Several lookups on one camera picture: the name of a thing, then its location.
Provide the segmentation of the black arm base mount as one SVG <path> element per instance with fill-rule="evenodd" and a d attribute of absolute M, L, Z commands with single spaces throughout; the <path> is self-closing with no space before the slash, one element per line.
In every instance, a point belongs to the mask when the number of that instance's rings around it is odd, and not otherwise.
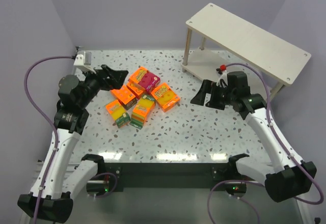
<path fill-rule="evenodd" d="M 124 188 L 206 188 L 224 180 L 250 180 L 228 169 L 228 163 L 106 163 Z"/>

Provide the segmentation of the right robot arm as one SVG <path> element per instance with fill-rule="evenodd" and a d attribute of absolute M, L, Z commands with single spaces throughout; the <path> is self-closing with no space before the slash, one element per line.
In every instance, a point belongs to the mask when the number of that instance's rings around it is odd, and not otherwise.
<path fill-rule="evenodd" d="M 277 203 L 310 190 L 316 166 L 304 161 L 290 146 L 272 116 L 266 113 L 266 101 L 260 94 L 251 93 L 244 72 L 228 73 L 227 82 L 221 85 L 203 80 L 191 103 L 220 110 L 227 105 L 233 107 L 254 130 L 270 158 L 266 164 L 256 162 L 245 153 L 232 156 L 225 171 L 227 177 L 243 175 L 257 181 Z"/>

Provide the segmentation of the Sponge Daddy multipack box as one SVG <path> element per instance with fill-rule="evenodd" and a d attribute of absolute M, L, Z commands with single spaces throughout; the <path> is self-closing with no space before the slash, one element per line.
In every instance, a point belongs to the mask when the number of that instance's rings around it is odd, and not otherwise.
<path fill-rule="evenodd" d="M 154 108 L 155 99 L 150 95 L 143 95 L 132 111 L 130 124 L 142 129 Z"/>

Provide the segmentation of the Scrub Daddy yellow sponge box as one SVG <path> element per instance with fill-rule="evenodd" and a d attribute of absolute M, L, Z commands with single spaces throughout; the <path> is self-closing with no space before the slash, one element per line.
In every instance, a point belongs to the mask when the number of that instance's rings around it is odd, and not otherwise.
<path fill-rule="evenodd" d="M 168 110 L 172 109 L 180 101 L 180 97 L 166 82 L 160 84 L 150 94 L 158 103 L 163 112 L 167 112 Z"/>

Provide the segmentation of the Sponge Daddy yellow green box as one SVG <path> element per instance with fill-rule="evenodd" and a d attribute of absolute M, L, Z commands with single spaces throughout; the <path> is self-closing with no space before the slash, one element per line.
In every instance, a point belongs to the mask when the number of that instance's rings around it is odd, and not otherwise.
<path fill-rule="evenodd" d="M 123 127 L 131 121 L 127 110 L 121 105 L 118 100 L 114 100 L 105 106 L 105 109 L 115 121 L 118 128 Z"/>

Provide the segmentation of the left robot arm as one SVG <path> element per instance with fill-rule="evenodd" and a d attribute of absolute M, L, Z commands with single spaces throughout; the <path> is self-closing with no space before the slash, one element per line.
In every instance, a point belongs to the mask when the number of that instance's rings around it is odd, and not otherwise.
<path fill-rule="evenodd" d="M 72 151 L 83 133 L 89 117 L 86 109 L 99 91 L 120 89 L 127 70 L 113 70 L 107 65 L 83 72 L 84 80 L 66 75 L 59 81 L 57 112 L 50 147 L 39 174 L 29 193 L 21 194 L 17 205 L 29 216 L 57 223 L 65 223 L 73 209 L 73 198 L 87 181 L 105 172 L 101 156 L 87 154 L 76 172 L 64 178 Z"/>

